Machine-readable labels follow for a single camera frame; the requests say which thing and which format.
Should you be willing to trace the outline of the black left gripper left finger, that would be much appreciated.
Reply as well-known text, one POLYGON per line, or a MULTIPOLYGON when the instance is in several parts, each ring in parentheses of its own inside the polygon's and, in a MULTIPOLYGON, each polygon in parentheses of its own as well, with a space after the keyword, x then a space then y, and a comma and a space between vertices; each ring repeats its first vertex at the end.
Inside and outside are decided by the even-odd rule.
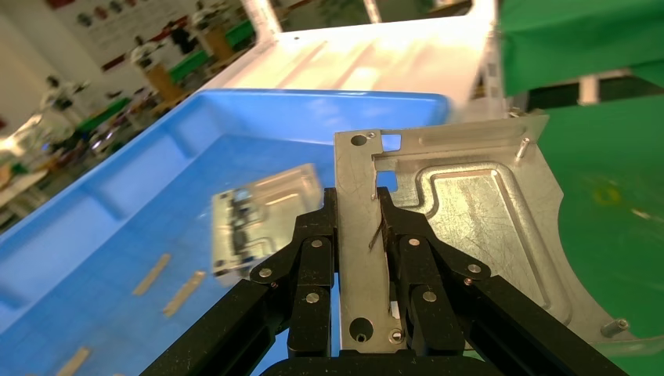
POLYGON ((260 262, 144 371, 144 375, 249 375, 287 332, 287 358, 265 375, 308 375, 331 354, 337 194, 296 218, 289 244, 260 262))

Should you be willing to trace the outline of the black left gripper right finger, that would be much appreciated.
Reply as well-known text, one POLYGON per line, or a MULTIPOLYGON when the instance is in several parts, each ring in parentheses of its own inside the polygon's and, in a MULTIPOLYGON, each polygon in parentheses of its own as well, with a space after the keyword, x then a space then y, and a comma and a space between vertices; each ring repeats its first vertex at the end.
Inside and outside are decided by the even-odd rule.
POLYGON ((421 213, 377 191, 408 346, 453 375, 620 375, 622 370, 421 213))

